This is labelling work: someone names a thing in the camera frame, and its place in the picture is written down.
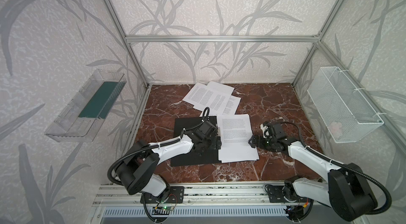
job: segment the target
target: black mounting plate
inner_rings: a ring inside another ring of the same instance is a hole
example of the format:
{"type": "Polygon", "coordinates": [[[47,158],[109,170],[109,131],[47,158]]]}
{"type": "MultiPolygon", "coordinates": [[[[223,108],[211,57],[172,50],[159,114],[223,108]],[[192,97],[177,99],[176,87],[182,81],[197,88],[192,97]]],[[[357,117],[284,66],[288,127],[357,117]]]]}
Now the black mounting plate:
{"type": "Polygon", "coordinates": [[[267,185],[269,203],[299,203],[299,201],[305,203],[307,201],[307,198],[305,197],[297,197],[296,199],[293,198],[295,201],[286,200],[286,198],[283,196],[283,187],[284,186],[267,185]]]}
{"type": "MultiPolygon", "coordinates": [[[[170,186],[169,188],[169,194],[173,194],[170,195],[168,197],[168,200],[166,201],[166,203],[177,203],[177,204],[181,204],[183,203],[183,194],[185,192],[185,187],[183,186],[170,186]]],[[[150,194],[150,193],[145,193],[145,203],[146,204],[158,204],[158,198],[155,197],[154,195],[150,194]]]]}

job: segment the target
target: wall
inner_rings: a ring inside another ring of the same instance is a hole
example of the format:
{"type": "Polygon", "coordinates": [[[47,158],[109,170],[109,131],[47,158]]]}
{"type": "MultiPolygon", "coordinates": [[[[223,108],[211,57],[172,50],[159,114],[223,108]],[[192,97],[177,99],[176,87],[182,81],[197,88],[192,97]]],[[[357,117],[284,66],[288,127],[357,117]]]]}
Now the wall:
{"type": "MultiPolygon", "coordinates": [[[[404,56],[406,0],[347,0],[323,42],[347,66],[376,102],[405,132],[404,56]]],[[[359,165],[383,183],[393,197],[384,214],[367,216],[371,224],[400,224],[406,218],[406,159],[381,128],[356,143],[335,143],[306,90],[320,66],[331,66],[317,52],[296,90],[327,155],[359,165]]],[[[373,187],[380,205],[384,197],[373,187]]]]}
{"type": "Polygon", "coordinates": [[[0,0],[0,24],[0,222],[84,222],[145,90],[101,0],[0,0]],[[94,141],[45,136],[97,68],[128,82],[94,141]]]}
{"type": "MultiPolygon", "coordinates": [[[[127,35],[314,35],[336,0],[111,1],[127,35]]],[[[294,43],[260,47],[250,43],[133,44],[144,74],[154,83],[291,82],[309,47],[294,43]]]]}

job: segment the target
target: leaf pattern wallpaper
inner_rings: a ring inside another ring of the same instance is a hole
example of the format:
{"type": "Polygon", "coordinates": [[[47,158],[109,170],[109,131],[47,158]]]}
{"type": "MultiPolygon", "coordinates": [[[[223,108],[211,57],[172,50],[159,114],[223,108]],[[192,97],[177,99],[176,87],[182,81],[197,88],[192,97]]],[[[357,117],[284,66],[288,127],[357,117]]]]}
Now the leaf pattern wallpaper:
{"type": "MultiPolygon", "coordinates": [[[[406,132],[406,0],[347,0],[322,40],[340,59],[398,127],[406,132]]],[[[313,105],[307,88],[321,66],[331,66],[317,52],[296,90],[318,140],[337,160],[354,162],[383,183],[393,196],[389,211],[367,216],[371,224],[404,223],[406,158],[378,128],[356,143],[335,143],[313,105]]],[[[378,201],[384,197],[377,190],[378,201]]]]}
{"type": "Polygon", "coordinates": [[[0,223],[84,222],[145,93],[102,0],[0,0],[0,223]],[[91,143],[47,126],[95,69],[127,84],[91,143]]]}
{"type": "MultiPolygon", "coordinates": [[[[314,35],[335,0],[111,0],[127,35],[314,35]]],[[[154,83],[291,82],[309,43],[133,43],[154,83]]]]}

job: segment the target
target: mesh basket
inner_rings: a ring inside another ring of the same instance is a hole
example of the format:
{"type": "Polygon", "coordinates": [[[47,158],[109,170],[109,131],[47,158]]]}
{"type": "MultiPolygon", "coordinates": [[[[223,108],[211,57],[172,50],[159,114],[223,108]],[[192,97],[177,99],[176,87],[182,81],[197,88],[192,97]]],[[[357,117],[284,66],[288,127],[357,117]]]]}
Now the mesh basket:
{"type": "Polygon", "coordinates": [[[336,143],[356,142],[383,125],[339,67],[321,67],[307,92],[336,143]]]}

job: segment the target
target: red marble tabletop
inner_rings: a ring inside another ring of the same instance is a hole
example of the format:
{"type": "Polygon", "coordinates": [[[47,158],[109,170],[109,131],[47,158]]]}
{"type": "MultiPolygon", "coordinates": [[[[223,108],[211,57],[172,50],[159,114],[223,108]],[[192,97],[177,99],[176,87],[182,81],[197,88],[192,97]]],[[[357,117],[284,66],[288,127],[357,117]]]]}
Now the red marble tabletop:
{"type": "MultiPolygon", "coordinates": [[[[321,152],[307,117],[289,83],[228,84],[235,88],[233,95],[241,97],[236,114],[249,114],[252,133],[262,133],[264,121],[287,120],[301,126],[305,142],[321,152]]],[[[182,101],[193,85],[153,85],[145,107],[136,140],[158,142],[173,138],[175,118],[196,117],[199,110],[182,101]]],[[[297,135],[292,125],[283,125],[288,135],[297,135]]],[[[281,153],[259,149],[259,160],[222,164],[171,167],[164,161],[155,170],[168,183],[218,181],[275,181],[295,175],[309,179],[320,176],[299,161],[281,153]]]]}

